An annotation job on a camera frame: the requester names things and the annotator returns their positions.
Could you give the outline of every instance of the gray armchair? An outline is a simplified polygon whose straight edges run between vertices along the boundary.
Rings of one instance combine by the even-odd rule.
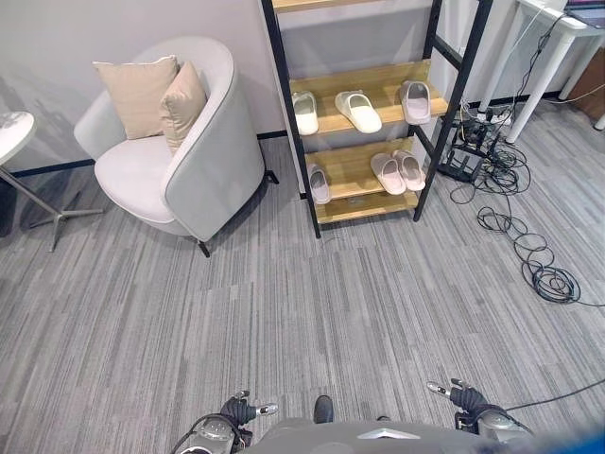
[[[191,61],[208,95],[174,157],[163,136],[127,140],[107,92],[79,120],[74,134],[96,159],[95,175],[110,199],[153,227],[193,236],[208,256],[204,242],[254,193],[265,163],[229,49],[209,38],[180,37],[133,61],[166,55]]]

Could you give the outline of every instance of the beige throw pillow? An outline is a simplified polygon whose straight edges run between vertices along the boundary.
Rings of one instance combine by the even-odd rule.
[[[179,71],[174,55],[153,63],[112,64],[94,61],[93,66],[107,87],[129,139],[162,133],[158,108],[162,96]]]
[[[176,153],[206,105],[206,94],[194,65],[187,61],[160,102],[166,142]]]

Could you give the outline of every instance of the baseboard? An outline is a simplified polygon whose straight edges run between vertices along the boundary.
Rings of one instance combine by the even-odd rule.
[[[544,93],[544,95],[542,96],[542,99],[556,98],[559,96],[559,93],[560,93],[560,91]],[[523,95],[523,96],[519,96],[517,98],[517,101],[525,102],[528,99],[529,99],[529,95]],[[499,97],[498,99],[492,99],[492,102],[490,102],[490,106],[502,106],[502,105],[511,104],[511,103],[512,103],[511,96],[510,97]],[[477,107],[479,107],[480,104],[481,104],[480,101],[471,102],[471,103],[469,103],[469,107],[471,109],[476,109]],[[286,136],[287,136],[286,130],[262,132],[260,134],[256,134],[256,138],[258,140],[266,140],[266,139],[273,139],[275,137],[286,137]],[[21,178],[21,177],[29,177],[31,175],[40,175],[41,173],[56,172],[58,170],[65,170],[68,168],[93,166],[94,164],[95,164],[94,159],[84,159],[82,161],[74,161],[73,163],[55,164],[53,166],[30,168],[28,170],[19,170],[17,172],[11,172],[11,173],[12,173],[12,176],[14,176],[16,178]]]
[[[84,159],[82,161],[74,161],[72,163],[55,164],[53,166],[29,168],[28,170],[19,170],[17,172],[11,172],[11,174],[13,177],[21,178],[21,177],[29,177],[31,175],[40,175],[41,173],[56,172],[58,170],[66,170],[68,168],[94,166],[94,165],[95,165],[94,159]]]
[[[552,99],[554,97],[559,97],[561,91],[558,92],[548,92],[542,95],[542,99]],[[517,102],[526,102],[529,99],[529,95],[522,95],[517,97]],[[513,97],[499,97],[498,99],[492,99],[490,102],[490,106],[503,106],[506,104],[512,104]],[[469,108],[476,109],[481,105],[481,101],[475,101],[469,103]]]
[[[286,137],[286,136],[287,136],[287,131],[286,130],[263,132],[261,134],[256,134],[256,138],[258,140],[273,139],[275,137]]]

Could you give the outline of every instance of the black chair leg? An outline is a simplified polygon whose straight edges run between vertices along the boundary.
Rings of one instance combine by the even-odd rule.
[[[206,248],[206,244],[203,241],[198,240],[198,246],[206,257],[210,257],[210,251],[208,251],[208,248]]]
[[[273,170],[265,170],[265,179],[269,180],[273,184],[279,184],[280,183],[280,181],[275,176],[275,173],[273,172]]]

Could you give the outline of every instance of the slipper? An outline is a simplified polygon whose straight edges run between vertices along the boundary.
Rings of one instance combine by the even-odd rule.
[[[372,134],[382,128],[380,116],[361,90],[341,92],[337,95],[335,103],[338,111],[346,116],[358,131]]]
[[[292,95],[292,105],[296,115],[296,125],[300,135],[315,134],[320,128],[318,105],[311,92],[299,92]]]
[[[416,157],[409,151],[403,151],[402,149],[393,151],[392,157],[397,161],[397,168],[404,182],[406,182],[407,189],[422,191],[426,177]]]
[[[431,121],[431,95],[424,82],[405,81],[400,96],[407,124],[422,125]]]
[[[370,166],[376,178],[389,194],[393,196],[406,192],[406,182],[399,173],[397,161],[386,153],[372,156]]]
[[[323,168],[317,164],[309,164],[306,167],[309,175],[309,185],[311,186],[311,196],[317,205],[324,205],[332,199],[330,194],[330,186],[325,178]]]

